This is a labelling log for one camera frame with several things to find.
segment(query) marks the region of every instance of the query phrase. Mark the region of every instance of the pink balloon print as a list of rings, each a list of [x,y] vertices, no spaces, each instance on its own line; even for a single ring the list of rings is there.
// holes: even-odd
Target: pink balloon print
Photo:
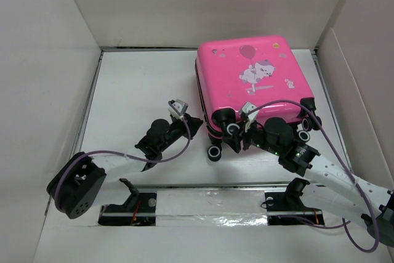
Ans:
[[[255,49],[254,47],[250,46],[250,45],[245,45],[245,46],[241,46],[239,48],[239,52],[241,53],[241,55],[243,55],[245,58],[247,59],[253,59],[254,58],[254,54],[255,54]]]

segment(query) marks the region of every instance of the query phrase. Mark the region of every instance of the screw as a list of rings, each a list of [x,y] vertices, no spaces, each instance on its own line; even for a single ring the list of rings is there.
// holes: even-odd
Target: screw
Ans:
[[[156,206],[156,200],[155,200],[154,198],[150,198],[150,199],[148,200],[148,205],[149,205],[150,207]]]
[[[267,206],[273,206],[273,198],[272,197],[267,197],[266,199],[265,199],[265,202],[266,202],[266,204],[267,204]]]

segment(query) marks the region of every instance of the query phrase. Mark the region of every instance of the white surface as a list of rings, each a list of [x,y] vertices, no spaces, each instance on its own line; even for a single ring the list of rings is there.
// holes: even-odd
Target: white surface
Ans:
[[[336,108],[343,109],[338,117],[349,155],[358,163],[355,171],[391,186],[394,107],[385,101],[394,91],[393,14],[393,0],[345,0],[319,50],[324,76],[338,84],[330,92]],[[350,99],[352,110],[344,108]]]
[[[294,54],[316,97],[317,114],[345,159],[310,51],[295,50]],[[104,53],[82,151],[110,149],[143,156],[134,145],[155,119],[169,120],[167,101],[171,99],[187,102],[188,113],[203,118],[195,58],[195,51]],[[320,132],[312,131],[311,137],[309,145],[338,163]],[[180,139],[163,153],[163,158],[175,155],[185,143],[186,139]],[[128,163],[120,157],[98,157],[95,162],[104,168],[116,164],[122,172],[134,171],[127,175],[133,184],[266,184],[295,178],[278,164],[277,156],[258,148],[236,154],[223,145],[222,159],[212,163],[206,156],[208,146],[210,141],[204,124],[182,156],[170,163],[157,164],[149,171],[139,172],[143,163]]]
[[[264,201],[263,190],[159,190],[156,226],[266,227]]]
[[[323,126],[340,148],[328,104],[309,51],[294,51],[313,92]],[[130,149],[150,123],[168,118],[167,101],[180,99],[190,104],[189,112],[201,116],[194,74],[196,52],[105,53],[97,81],[83,141],[83,149]],[[312,134],[311,145],[334,159],[321,134]],[[164,156],[184,145],[177,143]],[[260,150],[236,155],[225,149],[218,163],[206,159],[205,127],[179,159],[128,177],[135,184],[229,184],[246,182],[288,182],[295,176],[277,164],[275,157]],[[110,166],[109,162],[95,160]],[[141,168],[143,164],[133,164]],[[128,192],[120,182],[107,182],[103,193],[123,202]],[[385,246],[374,254],[363,254],[349,242],[343,230],[315,230],[290,227],[99,227],[99,206],[82,217],[69,220],[51,203],[39,242],[35,263],[46,262],[391,262]],[[325,215],[328,225],[340,219]],[[373,239],[351,225],[358,243],[370,247]]]
[[[0,0],[0,254],[31,262],[100,56],[73,0]]]
[[[32,262],[48,204],[45,189],[0,185],[0,203],[0,261]]]
[[[338,0],[75,0],[101,46],[191,46],[280,34],[315,47]]]
[[[326,219],[337,225],[339,219]],[[357,242],[373,244],[365,230],[350,226]],[[48,224],[34,263],[66,262],[391,262],[387,248],[365,254],[343,230],[307,226],[102,227]]]

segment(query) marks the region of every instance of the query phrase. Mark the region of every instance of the red wire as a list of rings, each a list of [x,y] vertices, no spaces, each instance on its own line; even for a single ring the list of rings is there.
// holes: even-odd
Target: red wire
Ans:
[[[141,204],[141,200],[137,203],[137,207],[135,208],[135,210],[133,212],[133,219],[131,220],[131,224],[133,224],[134,221],[136,220],[135,215],[138,213],[138,210],[140,208],[140,204]]]
[[[313,212],[315,213],[316,224],[319,225],[319,219],[318,219],[318,215],[317,215],[317,213],[316,213],[316,210],[315,210],[315,209],[312,209],[312,210],[313,210]]]

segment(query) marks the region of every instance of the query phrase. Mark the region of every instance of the pink suitcase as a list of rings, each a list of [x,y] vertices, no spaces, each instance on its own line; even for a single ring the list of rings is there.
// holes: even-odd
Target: pink suitcase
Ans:
[[[232,108],[236,120],[240,120],[239,111],[246,102],[258,107],[279,99],[300,102],[313,112],[316,109],[307,80],[286,40],[280,36],[206,42],[198,49],[196,76],[214,145],[219,145],[223,136],[212,116],[217,110]],[[271,117],[283,118],[294,124],[296,130],[305,114],[295,105],[280,103],[261,109],[256,120],[264,124]],[[313,127],[309,123],[304,129]]]

